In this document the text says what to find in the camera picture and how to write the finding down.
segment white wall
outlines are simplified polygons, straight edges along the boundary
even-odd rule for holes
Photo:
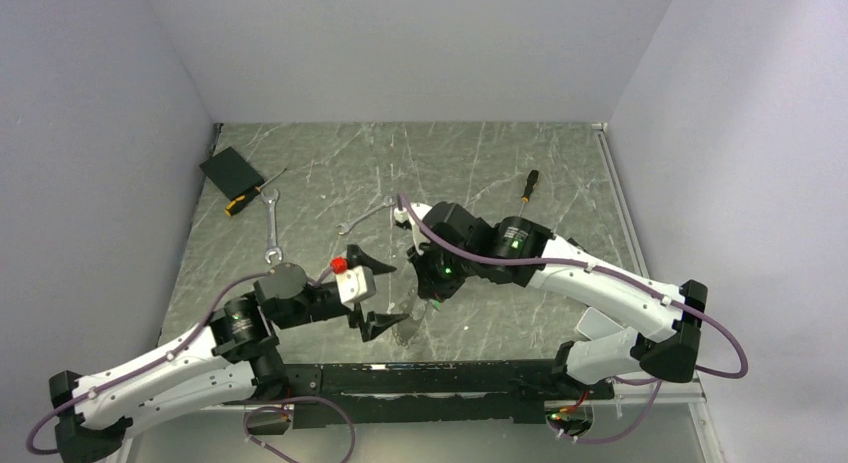
[[[58,460],[51,375],[153,346],[211,125],[146,0],[0,0],[3,461]]]
[[[150,0],[216,121],[608,121],[671,0]]]
[[[748,350],[705,377],[731,462],[848,454],[848,0],[674,0],[610,122],[654,276]],[[702,360],[737,363],[706,332]]]

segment marble table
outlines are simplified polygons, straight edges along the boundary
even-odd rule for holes
[[[634,270],[633,251],[604,164],[587,123],[227,124],[216,151],[233,147],[263,175],[288,171],[269,185],[280,191],[279,243],[285,260],[317,276],[349,243],[398,267],[377,277],[366,310],[412,317],[364,344],[343,318],[278,333],[288,363],[418,362],[552,358],[576,337],[585,309],[557,295],[468,280],[436,311],[415,295],[406,261],[411,233],[388,211],[339,236],[336,224],[385,195],[457,202],[494,224],[517,214],[527,173],[541,178],[523,216],[575,238],[590,253]],[[184,331],[227,283],[265,271],[266,208],[258,199],[235,217],[207,181],[192,222],[161,341]],[[249,291],[250,285],[237,287]]]

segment screwdriver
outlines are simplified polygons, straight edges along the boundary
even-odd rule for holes
[[[268,186],[268,183],[274,181],[278,176],[285,173],[286,170],[288,170],[288,168],[283,168],[283,171],[272,176],[265,183],[262,183],[260,186],[254,186],[252,189],[247,190],[243,195],[236,197],[235,200],[231,201],[230,204],[227,205],[226,208],[224,208],[224,212],[227,214],[227,216],[233,216],[241,212],[241,210],[243,210],[248,203],[250,203],[251,201],[253,201],[254,198],[256,198],[256,195],[258,195],[259,192],[262,191],[262,188]]]
[[[524,185],[524,194],[521,195],[521,209],[518,210],[518,216],[521,216],[521,213],[524,212],[524,205],[530,201],[530,195],[533,194],[533,190],[536,189],[536,185],[539,183],[539,170],[533,170],[527,175],[527,184]]]

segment red button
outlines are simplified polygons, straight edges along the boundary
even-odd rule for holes
[[[347,271],[347,260],[342,257],[333,258],[333,261],[330,262],[330,268],[333,269],[333,273],[339,274]]]

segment wrench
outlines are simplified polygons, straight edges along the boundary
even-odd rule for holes
[[[268,249],[265,250],[265,262],[273,265],[271,257],[276,256],[277,262],[283,261],[283,250],[277,245],[277,198],[280,197],[280,192],[276,188],[268,191],[263,189],[259,196],[262,202],[268,207]]]
[[[370,210],[348,221],[347,223],[339,223],[338,225],[336,225],[336,228],[339,229],[340,235],[346,235],[350,233],[350,231],[353,230],[353,227],[358,225],[362,220],[370,217],[374,213],[377,213],[378,211],[382,210],[383,208],[391,208],[392,206],[395,206],[395,197],[387,196],[383,198],[383,202],[380,204],[380,206],[375,206],[374,208],[371,208]]]

